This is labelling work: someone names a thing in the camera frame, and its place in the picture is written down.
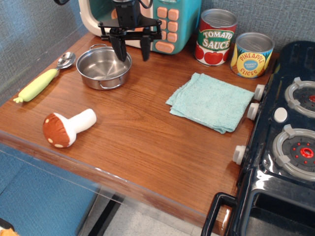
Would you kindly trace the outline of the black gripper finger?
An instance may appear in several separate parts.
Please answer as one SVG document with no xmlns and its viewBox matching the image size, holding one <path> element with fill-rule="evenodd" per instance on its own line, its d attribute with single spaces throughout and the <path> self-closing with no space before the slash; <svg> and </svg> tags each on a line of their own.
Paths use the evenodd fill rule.
<svg viewBox="0 0 315 236">
<path fill-rule="evenodd" d="M 151 39 L 149 35 L 143 35 L 140 39 L 143 61 L 147 61 L 150 56 Z"/>
<path fill-rule="evenodd" d="M 122 29 L 110 29 L 109 41 L 115 51 L 117 58 L 121 61 L 126 60 L 126 32 Z"/>
</svg>

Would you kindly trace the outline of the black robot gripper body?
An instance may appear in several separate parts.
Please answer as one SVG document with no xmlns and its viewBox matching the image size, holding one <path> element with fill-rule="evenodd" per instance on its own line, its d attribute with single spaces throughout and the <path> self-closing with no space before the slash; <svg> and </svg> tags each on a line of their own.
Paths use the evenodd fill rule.
<svg viewBox="0 0 315 236">
<path fill-rule="evenodd" d="M 161 20 L 145 17 L 141 13 L 141 8 L 150 8 L 152 1 L 145 4 L 141 0 L 114 0 L 112 3 L 117 18 L 98 23 L 102 39 L 109 39 L 110 29 L 124 30 L 125 40 L 140 40 L 145 34 L 150 36 L 151 41 L 162 38 Z"/>
</svg>

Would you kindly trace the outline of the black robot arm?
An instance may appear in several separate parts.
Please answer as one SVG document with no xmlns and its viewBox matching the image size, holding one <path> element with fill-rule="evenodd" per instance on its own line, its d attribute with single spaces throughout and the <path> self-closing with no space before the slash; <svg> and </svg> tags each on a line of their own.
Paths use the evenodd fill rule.
<svg viewBox="0 0 315 236">
<path fill-rule="evenodd" d="M 148 18 L 142 15 L 140 7 L 145 9 L 152 6 L 152 1 L 145 5 L 141 0 L 114 0 L 113 4 L 117 19 L 99 22 L 101 39 L 108 40 L 114 49 L 117 58 L 126 60 L 126 41 L 140 41 L 143 61 L 150 56 L 151 43 L 161 39 L 161 20 Z"/>
</svg>

